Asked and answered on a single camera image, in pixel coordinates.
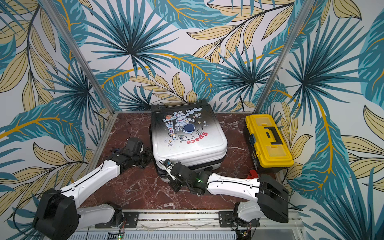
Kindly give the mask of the silver space-print hard suitcase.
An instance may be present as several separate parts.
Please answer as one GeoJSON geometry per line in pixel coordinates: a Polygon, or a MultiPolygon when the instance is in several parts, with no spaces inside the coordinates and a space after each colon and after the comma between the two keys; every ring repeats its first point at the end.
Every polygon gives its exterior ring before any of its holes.
{"type": "Polygon", "coordinates": [[[200,172],[218,169],[227,154],[228,141],[220,123],[205,100],[175,106],[151,105],[152,150],[158,176],[170,177],[165,160],[181,162],[200,172]]]}

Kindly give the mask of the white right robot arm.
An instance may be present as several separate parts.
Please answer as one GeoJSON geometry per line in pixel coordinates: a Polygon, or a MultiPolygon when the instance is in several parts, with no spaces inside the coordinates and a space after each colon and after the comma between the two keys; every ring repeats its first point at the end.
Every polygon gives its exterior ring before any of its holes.
{"type": "Polygon", "coordinates": [[[227,195],[247,200],[235,204],[233,217],[236,223],[250,223],[264,217],[278,223],[289,222],[289,191],[269,175],[238,179],[212,172],[195,172],[181,162],[174,164],[165,160],[162,165],[175,192],[184,187],[198,196],[227,195]]]}

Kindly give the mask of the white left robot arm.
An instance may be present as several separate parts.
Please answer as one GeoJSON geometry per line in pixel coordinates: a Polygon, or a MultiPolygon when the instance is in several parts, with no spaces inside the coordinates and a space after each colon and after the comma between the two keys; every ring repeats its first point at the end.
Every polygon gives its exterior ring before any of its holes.
{"type": "Polygon", "coordinates": [[[119,228],[125,222],[121,207],[105,203],[81,208],[82,203],[110,180],[130,168],[145,169],[154,159],[150,147],[138,138],[129,138],[124,148],[74,183],[43,193],[32,226],[51,240],[67,240],[74,232],[96,225],[119,228]]]}

